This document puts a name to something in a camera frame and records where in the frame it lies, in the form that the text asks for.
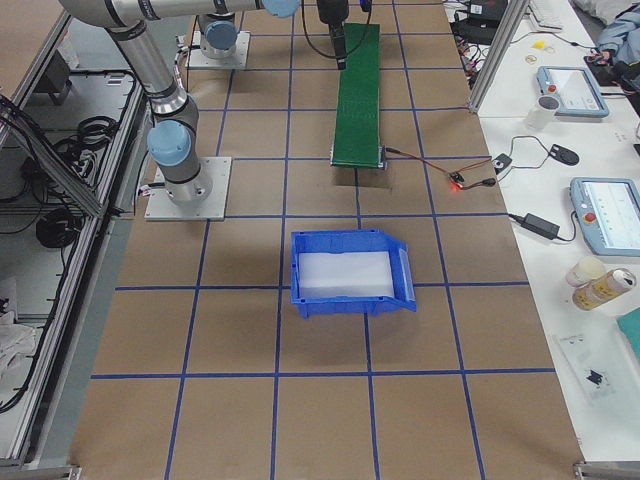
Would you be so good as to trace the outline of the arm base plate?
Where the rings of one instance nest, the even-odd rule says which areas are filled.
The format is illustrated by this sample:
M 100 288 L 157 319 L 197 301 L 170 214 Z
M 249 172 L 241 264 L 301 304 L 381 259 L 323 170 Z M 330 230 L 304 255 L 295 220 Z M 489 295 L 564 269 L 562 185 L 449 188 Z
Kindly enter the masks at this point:
M 189 70 L 245 70 L 247 66 L 251 35 L 240 31 L 235 45 L 227 50 L 215 49 L 206 40 L 201 41 L 201 33 L 196 31 L 192 38 L 187 68 Z
M 151 221 L 195 221 L 225 219 L 231 177 L 231 157 L 202 157 L 200 172 L 190 182 L 166 182 L 160 168 L 150 190 L 145 218 Z

